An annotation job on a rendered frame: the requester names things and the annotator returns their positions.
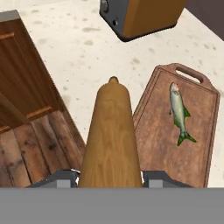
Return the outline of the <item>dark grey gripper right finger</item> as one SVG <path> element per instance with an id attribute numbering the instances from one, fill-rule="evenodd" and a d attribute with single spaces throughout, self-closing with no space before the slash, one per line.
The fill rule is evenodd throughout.
<path id="1" fill-rule="evenodd" d="M 149 188 L 174 188 L 188 187 L 189 185 L 172 179 L 165 171 L 143 171 L 143 186 Z"/>

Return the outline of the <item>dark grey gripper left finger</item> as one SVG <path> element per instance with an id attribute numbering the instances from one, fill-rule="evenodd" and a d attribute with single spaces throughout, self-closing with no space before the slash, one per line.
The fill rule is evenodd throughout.
<path id="1" fill-rule="evenodd" d="M 77 181 L 79 177 L 80 173 L 76 170 L 60 170 L 31 184 L 31 187 L 75 188 L 78 185 Z"/>

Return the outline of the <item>wooden rolling pin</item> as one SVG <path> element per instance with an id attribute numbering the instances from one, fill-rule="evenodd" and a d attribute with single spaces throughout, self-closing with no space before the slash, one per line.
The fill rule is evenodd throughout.
<path id="1" fill-rule="evenodd" d="M 78 186 L 142 185 L 130 94 L 113 76 L 97 92 Z"/>

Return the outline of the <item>brown wooden cutting board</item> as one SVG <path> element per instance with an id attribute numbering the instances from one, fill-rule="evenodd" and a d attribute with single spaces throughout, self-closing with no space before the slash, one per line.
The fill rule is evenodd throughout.
<path id="1" fill-rule="evenodd" d="M 185 126 L 194 143 L 178 143 L 179 128 L 169 114 L 173 82 L 191 114 Z M 220 98 L 204 74 L 179 63 L 156 66 L 133 116 L 141 169 L 164 171 L 178 182 L 206 187 Z"/>

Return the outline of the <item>silver green fish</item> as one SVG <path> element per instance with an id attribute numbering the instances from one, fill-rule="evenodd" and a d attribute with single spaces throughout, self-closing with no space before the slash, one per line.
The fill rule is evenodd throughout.
<path id="1" fill-rule="evenodd" d="M 186 118 L 190 117 L 191 114 L 187 110 L 182 95 L 179 91 L 179 86 L 177 83 L 172 82 L 169 88 L 170 91 L 170 115 L 173 115 L 173 122 L 179 128 L 179 136 L 177 146 L 180 146 L 184 140 L 188 139 L 193 143 L 196 140 L 187 132 L 186 130 Z"/>

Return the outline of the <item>orange and grey toaster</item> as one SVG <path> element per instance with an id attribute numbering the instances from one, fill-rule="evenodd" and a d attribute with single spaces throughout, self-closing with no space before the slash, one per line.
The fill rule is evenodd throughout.
<path id="1" fill-rule="evenodd" d="M 100 0 L 99 13 L 128 42 L 174 27 L 185 5 L 186 0 Z"/>

